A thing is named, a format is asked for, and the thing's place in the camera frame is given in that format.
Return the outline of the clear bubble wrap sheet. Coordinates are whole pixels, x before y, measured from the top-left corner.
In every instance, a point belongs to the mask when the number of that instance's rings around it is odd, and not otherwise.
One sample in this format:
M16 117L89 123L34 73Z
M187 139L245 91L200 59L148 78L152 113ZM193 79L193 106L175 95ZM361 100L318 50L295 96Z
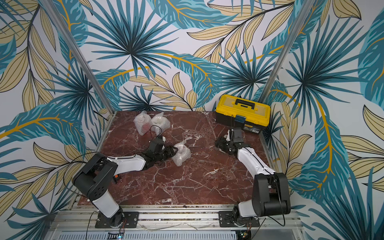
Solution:
M182 141L174 145L178 149L172 160L176 166L180 167L182 164L191 157L191 150L186 146L187 141Z
M151 130L154 131L156 135L160 135L171 127L171 122L164 117L164 113L159 113L151 119L151 125Z
M142 111L134 118L134 124L139 135L143 136L151 131L152 119L146 111Z

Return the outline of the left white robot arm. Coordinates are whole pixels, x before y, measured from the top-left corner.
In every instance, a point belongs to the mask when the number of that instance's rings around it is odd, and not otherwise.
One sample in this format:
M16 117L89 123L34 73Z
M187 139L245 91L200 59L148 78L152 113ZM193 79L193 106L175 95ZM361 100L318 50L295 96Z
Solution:
M156 137L140 154L108 157L96 153L73 177L73 185L108 219L120 217L120 206L108 191L117 175L147 170L155 163L164 162L178 153L175 146L167 146L165 138Z

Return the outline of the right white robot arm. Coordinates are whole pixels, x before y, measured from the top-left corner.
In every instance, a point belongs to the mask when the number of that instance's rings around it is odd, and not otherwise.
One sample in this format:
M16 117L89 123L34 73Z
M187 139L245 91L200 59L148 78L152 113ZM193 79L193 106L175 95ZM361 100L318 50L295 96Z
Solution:
M254 148L244 142L240 128L229 129L226 135L215 141L215 146L221 152L236 157L254 178L251 199L236 204L233 209L235 221L291 212L287 176L271 169Z

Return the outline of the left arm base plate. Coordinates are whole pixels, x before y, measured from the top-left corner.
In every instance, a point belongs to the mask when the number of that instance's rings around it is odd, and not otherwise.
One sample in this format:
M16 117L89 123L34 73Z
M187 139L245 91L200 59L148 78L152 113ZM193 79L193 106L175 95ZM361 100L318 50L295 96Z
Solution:
M123 212L118 210L111 218L99 213L96 229L135 229L139 220L139 212Z

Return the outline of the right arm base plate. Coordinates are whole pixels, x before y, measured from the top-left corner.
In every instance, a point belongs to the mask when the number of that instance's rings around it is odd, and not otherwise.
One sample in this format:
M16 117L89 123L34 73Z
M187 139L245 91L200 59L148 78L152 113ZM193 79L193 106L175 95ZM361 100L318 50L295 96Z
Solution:
M260 226L260 221L257 217L242 217L234 211L219 211L218 215L221 228L255 228Z

